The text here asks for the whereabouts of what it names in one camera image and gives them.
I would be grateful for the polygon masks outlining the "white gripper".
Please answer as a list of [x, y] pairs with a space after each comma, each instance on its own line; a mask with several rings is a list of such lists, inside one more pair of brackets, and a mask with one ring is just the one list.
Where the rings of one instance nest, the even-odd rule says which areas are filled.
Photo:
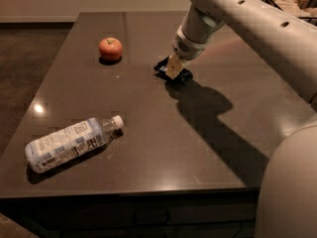
[[182, 27], [176, 31], [172, 41], [173, 55], [168, 57], [165, 74], [175, 79], [183, 69], [183, 64], [195, 60], [207, 47], [209, 33], [198, 29], [192, 33]]

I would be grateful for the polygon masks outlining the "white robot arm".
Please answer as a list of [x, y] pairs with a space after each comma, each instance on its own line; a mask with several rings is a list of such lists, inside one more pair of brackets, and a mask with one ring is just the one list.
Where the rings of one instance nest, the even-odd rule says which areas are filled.
[[[228, 25], [311, 105], [317, 96], [317, 29], [260, 0], [190, 0], [166, 74], [176, 78]], [[317, 121], [282, 141], [262, 181], [255, 238], [317, 238]]]

